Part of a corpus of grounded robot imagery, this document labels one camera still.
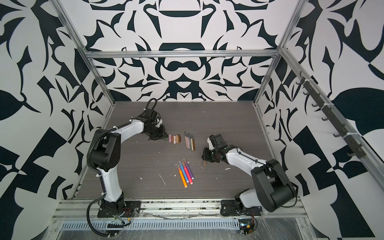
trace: white debris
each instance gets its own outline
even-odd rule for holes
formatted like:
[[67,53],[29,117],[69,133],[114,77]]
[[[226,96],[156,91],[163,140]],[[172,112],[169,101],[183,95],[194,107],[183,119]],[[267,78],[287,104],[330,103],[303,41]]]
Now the white debris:
[[[161,175],[158,173],[158,175],[161,177]],[[164,186],[166,185],[164,179],[161,177],[161,180],[163,180]]]

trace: blue marker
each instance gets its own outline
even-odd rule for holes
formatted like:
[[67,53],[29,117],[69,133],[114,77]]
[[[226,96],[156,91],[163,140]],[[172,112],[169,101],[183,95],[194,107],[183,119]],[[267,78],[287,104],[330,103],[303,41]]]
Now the blue marker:
[[181,171],[183,172],[183,175],[184,175],[185,180],[186,180],[187,182],[189,182],[188,177],[187,177],[187,174],[186,174],[185,171],[184,171],[184,167],[183,167],[183,164],[181,163],[181,161],[179,161],[179,165],[180,165]]

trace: robotic arm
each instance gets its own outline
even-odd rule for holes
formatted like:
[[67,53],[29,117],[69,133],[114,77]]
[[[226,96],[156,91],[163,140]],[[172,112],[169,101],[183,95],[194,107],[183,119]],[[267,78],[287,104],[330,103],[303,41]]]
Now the robotic arm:
[[255,189],[239,194],[235,203],[238,212],[262,205],[267,211],[277,208],[295,197],[295,190],[285,175],[280,163],[255,158],[239,150],[233,145],[228,146],[221,134],[208,138],[209,148],[204,148],[202,158],[209,162],[224,161],[236,166],[252,177]]
[[[149,103],[155,100],[152,109]],[[101,209],[106,209],[110,216],[120,216],[124,208],[124,193],[117,176],[117,164],[120,160],[121,143],[138,133],[145,133],[149,140],[163,139],[168,136],[162,125],[160,114],[154,109],[157,100],[152,98],[144,112],[129,122],[114,126],[112,129],[98,129],[93,137],[87,154],[88,167],[97,173],[103,191]]]

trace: black and white wallpaper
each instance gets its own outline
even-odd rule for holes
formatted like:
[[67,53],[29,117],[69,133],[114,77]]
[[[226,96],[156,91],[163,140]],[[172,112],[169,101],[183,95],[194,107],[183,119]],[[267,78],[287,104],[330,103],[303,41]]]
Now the black and white wallpaper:
[[259,101],[274,152],[318,237],[382,239],[384,192],[281,59]]
[[[288,50],[383,158],[384,2],[309,0]],[[384,193],[281,60],[260,100],[275,152],[319,237],[384,238]]]
[[384,159],[384,1],[310,0],[287,47]]
[[0,73],[0,238],[32,239],[110,104],[47,0],[0,0]]
[[116,101],[253,100],[272,57],[108,58],[95,65]]
[[62,4],[92,51],[248,50],[276,49],[297,1],[62,0]]

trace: dark wood table surface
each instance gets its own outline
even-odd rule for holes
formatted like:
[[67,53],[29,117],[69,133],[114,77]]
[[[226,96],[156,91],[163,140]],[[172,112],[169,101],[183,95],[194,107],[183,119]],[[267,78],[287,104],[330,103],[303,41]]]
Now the dark wood table surface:
[[[145,105],[117,102],[107,128],[139,115]],[[207,138],[221,134],[228,145],[241,146],[244,152],[257,158],[271,159],[251,102],[158,102],[155,110],[161,115],[166,132],[180,134],[182,142],[148,141],[145,134],[123,142],[118,177],[126,198],[234,197],[254,188],[252,178],[237,167],[224,162],[204,164],[201,158],[203,148],[208,147]],[[194,134],[195,151],[186,148],[184,131]],[[184,157],[195,176],[193,185],[188,184],[187,188],[175,166]],[[88,170],[77,199],[100,196],[100,182],[95,175]]]

